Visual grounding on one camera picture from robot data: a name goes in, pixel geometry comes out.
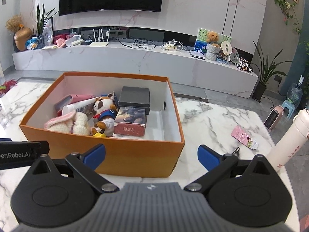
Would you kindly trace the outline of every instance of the vase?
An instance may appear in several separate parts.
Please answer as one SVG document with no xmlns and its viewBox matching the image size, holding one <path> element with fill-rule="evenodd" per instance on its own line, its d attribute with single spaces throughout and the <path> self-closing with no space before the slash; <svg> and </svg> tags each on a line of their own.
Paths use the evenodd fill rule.
<svg viewBox="0 0 309 232">
<path fill-rule="evenodd" d="M 205 57 L 206 57 L 207 59 L 209 59 L 209 60 L 216 61 L 216 59 L 217 59 L 217 54 L 216 54 L 216 53 L 212 53 L 212 52 L 210 52 L 210 51 L 207 51 Z"/>
<path fill-rule="evenodd" d="M 261 98 L 262 98 L 265 90 L 266 90 L 266 85 L 263 85 L 260 82 L 258 82 L 258 84 L 257 84 L 257 86 L 255 88 L 255 91 L 254 91 L 254 93 L 252 95 L 252 98 L 254 100 L 256 100 L 257 102 L 261 102 Z"/>
<path fill-rule="evenodd" d="M 38 39 L 37 39 L 37 48 L 41 49 L 45 46 L 45 39 L 43 37 L 43 35 L 39 35 Z"/>
<path fill-rule="evenodd" d="M 19 52 L 19 49 L 18 49 L 18 47 L 16 46 L 14 37 L 15 37 L 15 34 L 13 35 L 13 48 L 14 48 L 14 51 L 15 51 L 15 53 L 16 53 L 16 52 Z"/>
<path fill-rule="evenodd" d="M 211 44 L 207 44 L 206 46 L 206 49 L 207 51 L 211 52 L 211 53 L 215 53 L 215 54 L 218 54 L 220 52 L 220 47 L 217 47 L 217 46 L 213 46 Z"/>
<path fill-rule="evenodd" d="M 24 27 L 16 32 L 14 40 L 17 48 L 20 51 L 26 50 L 26 41 L 29 40 L 32 36 L 32 31 L 30 28 Z"/>
</svg>

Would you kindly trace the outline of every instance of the cardboard box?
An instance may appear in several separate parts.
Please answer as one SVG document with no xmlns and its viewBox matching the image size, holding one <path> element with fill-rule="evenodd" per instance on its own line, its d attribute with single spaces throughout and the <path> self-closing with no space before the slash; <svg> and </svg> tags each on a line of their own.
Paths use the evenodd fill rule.
<svg viewBox="0 0 309 232">
<path fill-rule="evenodd" d="M 68 35 L 69 33 L 65 33 L 65 34 L 61 34 L 61 35 L 57 35 L 54 36 L 53 40 L 54 40 L 54 45 L 57 45 L 56 41 L 60 38 L 63 38 L 65 40 L 65 37 Z"/>
<path fill-rule="evenodd" d="M 56 116 L 54 104 L 68 94 L 115 92 L 123 86 L 150 90 L 150 114 L 143 139 L 97 138 L 44 130 L 44 123 Z M 131 177 L 168 177 L 184 147 L 184 137 L 172 88 L 167 77 L 65 72 L 26 113 L 20 128 L 28 140 L 47 140 L 52 158 L 64 158 L 72 152 L 83 153 L 102 143 L 106 158 L 98 173 Z"/>
<path fill-rule="evenodd" d="M 145 108 L 120 107 L 114 122 L 114 133 L 121 135 L 144 136 L 146 128 Z"/>
</svg>

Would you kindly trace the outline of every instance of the wall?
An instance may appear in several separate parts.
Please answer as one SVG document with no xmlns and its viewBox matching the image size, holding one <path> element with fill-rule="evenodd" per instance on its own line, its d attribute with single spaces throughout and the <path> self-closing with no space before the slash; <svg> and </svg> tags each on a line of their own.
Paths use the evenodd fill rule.
<svg viewBox="0 0 309 232">
<path fill-rule="evenodd" d="M 299 0 L 299 3 L 295 7 L 295 12 L 300 24 L 302 25 L 304 0 Z M 285 25 L 283 20 L 284 15 L 279 6 L 274 3 L 274 0 L 267 0 L 259 43 L 262 46 L 265 58 L 267 53 L 269 53 L 270 62 L 281 49 L 283 49 L 283 51 L 276 61 L 292 61 L 298 46 L 299 37 L 298 34 L 293 31 L 293 23 Z M 257 52 L 255 52 L 252 62 L 255 64 L 261 63 Z M 279 65 L 277 70 L 283 71 L 287 74 L 290 67 L 291 63 L 284 63 Z M 284 80 L 285 77 L 283 77 L 280 85 L 284 83 Z M 274 81 L 274 76 L 269 79 L 267 89 L 278 92 L 278 82 Z"/>
<path fill-rule="evenodd" d="M 280 88 L 281 94 L 286 94 L 290 85 L 297 82 L 301 75 L 304 74 L 306 69 L 306 62 L 308 55 L 306 54 L 306 48 L 304 41 L 309 41 L 309 0 L 305 0 L 305 9 L 302 22 L 302 33 L 299 37 L 299 44 L 297 46 L 295 56 L 282 87 Z"/>
<path fill-rule="evenodd" d="M 5 5 L 1 5 L 1 1 L 2 0 L 0 0 L 0 64 L 4 71 L 14 64 L 12 57 L 12 53 L 14 53 L 14 34 L 6 29 L 5 24 L 13 15 L 19 13 L 19 0 L 7 0 Z"/>
<path fill-rule="evenodd" d="M 233 36 L 235 47 L 254 53 L 266 0 L 163 0 L 161 13 L 145 11 L 93 11 L 55 16 L 54 29 L 87 26 L 131 26 L 197 35 L 198 28 Z M 59 0 L 21 0 L 27 26 L 35 27 L 36 5 L 59 9 Z M 243 18 L 247 19 L 244 27 Z"/>
</svg>

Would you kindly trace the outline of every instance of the yellow toy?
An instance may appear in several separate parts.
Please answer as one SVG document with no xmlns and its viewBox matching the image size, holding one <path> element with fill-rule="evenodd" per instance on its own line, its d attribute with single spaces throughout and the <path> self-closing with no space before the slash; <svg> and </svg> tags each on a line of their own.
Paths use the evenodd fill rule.
<svg viewBox="0 0 309 232">
<path fill-rule="evenodd" d="M 106 135 L 104 133 L 96 133 L 93 137 L 106 138 Z"/>
</svg>

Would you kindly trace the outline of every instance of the cow figurine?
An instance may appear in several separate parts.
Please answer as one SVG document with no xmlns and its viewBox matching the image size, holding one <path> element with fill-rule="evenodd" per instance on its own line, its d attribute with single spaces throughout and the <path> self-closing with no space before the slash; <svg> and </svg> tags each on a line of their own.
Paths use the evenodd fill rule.
<svg viewBox="0 0 309 232">
<path fill-rule="evenodd" d="M 250 65 L 248 64 L 248 61 L 241 58 L 237 64 L 237 68 L 239 70 L 246 70 L 247 72 L 251 73 L 253 71 L 253 69 L 250 67 Z"/>
</svg>

